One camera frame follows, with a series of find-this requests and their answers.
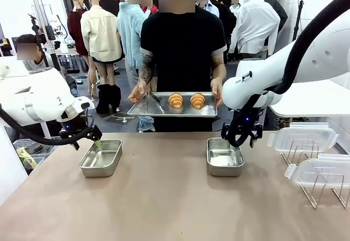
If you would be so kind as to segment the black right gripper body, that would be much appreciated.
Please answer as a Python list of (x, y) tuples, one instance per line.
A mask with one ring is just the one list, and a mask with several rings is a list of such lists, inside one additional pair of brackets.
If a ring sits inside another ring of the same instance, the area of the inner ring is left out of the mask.
[(254, 124), (258, 123), (259, 109), (251, 109), (243, 114), (238, 121), (238, 128), (236, 129), (237, 135), (248, 134), (253, 129)]

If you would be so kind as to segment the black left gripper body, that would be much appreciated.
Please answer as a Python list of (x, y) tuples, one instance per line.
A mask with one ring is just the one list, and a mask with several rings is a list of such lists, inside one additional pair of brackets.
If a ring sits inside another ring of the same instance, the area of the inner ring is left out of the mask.
[(90, 115), (80, 114), (75, 118), (62, 122), (62, 129), (59, 132), (61, 139), (71, 137), (88, 138), (91, 137), (91, 126), (89, 126)]

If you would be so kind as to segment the person's left hand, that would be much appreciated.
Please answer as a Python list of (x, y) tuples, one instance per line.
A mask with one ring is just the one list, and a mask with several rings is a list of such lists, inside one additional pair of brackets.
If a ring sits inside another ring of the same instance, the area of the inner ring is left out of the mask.
[(217, 77), (211, 80), (211, 90), (214, 94), (218, 107), (223, 104), (222, 88), (223, 88), (223, 80), (221, 77)]

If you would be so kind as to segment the person's right hand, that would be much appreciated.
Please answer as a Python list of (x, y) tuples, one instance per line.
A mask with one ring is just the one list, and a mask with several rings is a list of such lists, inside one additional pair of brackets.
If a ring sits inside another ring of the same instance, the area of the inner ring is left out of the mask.
[(145, 94), (146, 83), (138, 83), (128, 96), (128, 100), (132, 103), (136, 103)]

